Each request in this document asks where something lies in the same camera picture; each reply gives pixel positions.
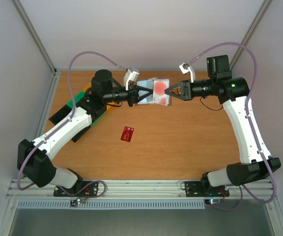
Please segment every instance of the wooden table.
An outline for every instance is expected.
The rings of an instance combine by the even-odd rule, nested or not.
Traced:
[[[94,71],[72,71],[75,94],[91,83]],[[125,72],[114,71],[123,82]],[[197,79],[208,79],[196,72]],[[138,80],[168,78],[171,84],[189,79],[180,71],[141,71]],[[61,73],[50,116],[69,100],[67,72]],[[216,97],[204,103],[214,109]],[[125,126],[133,127],[131,142],[121,141]],[[46,130],[53,127],[48,121]],[[239,151],[226,112],[210,111],[199,98],[172,99],[172,106],[142,105],[111,108],[76,143],[69,141],[54,165],[92,179],[198,179],[204,172],[239,162]]]

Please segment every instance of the white wall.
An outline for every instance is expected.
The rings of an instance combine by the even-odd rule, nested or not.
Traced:
[[[12,1],[0,0],[0,209],[17,174],[18,144],[31,139],[50,79]]]
[[[258,83],[253,94],[256,120],[267,147],[281,159],[276,172],[277,197],[283,210],[283,1],[274,0],[250,43],[258,61]],[[252,59],[243,52],[233,68],[235,76],[252,81]]]
[[[97,51],[125,67],[178,69],[203,50],[241,42],[262,0],[21,0],[56,68],[82,51]],[[233,57],[236,47],[216,49]],[[206,60],[193,67],[205,69]],[[82,56],[74,68],[112,68]]]

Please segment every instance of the red card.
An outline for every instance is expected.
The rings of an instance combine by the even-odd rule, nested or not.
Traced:
[[[121,140],[130,142],[134,128],[125,126]]]

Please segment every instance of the red circle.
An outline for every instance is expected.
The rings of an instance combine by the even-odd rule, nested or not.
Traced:
[[[167,87],[166,87],[166,84],[165,82],[163,81],[158,81],[158,82],[155,82],[155,85],[153,87],[153,91],[157,94],[157,95],[164,95],[164,90],[166,90]]]
[[[160,99],[159,103],[160,103],[161,105],[165,105],[165,104],[166,104],[166,97]]]

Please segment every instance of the wooden tabletop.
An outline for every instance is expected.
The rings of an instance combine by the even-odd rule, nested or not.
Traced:
[[[121,84],[125,72],[114,71]],[[95,71],[72,71],[75,94],[91,83]],[[197,79],[208,79],[204,71]],[[168,78],[171,84],[189,79],[180,71],[141,71],[138,80]],[[50,116],[69,100],[67,72],[59,80]],[[216,97],[203,100],[220,107]],[[134,128],[131,142],[121,141],[125,126]],[[48,121],[46,130],[53,127]],[[76,143],[69,141],[54,165],[92,179],[198,179],[208,171],[239,162],[239,151],[226,112],[210,111],[199,98],[172,99],[172,106],[141,105],[111,108]]]

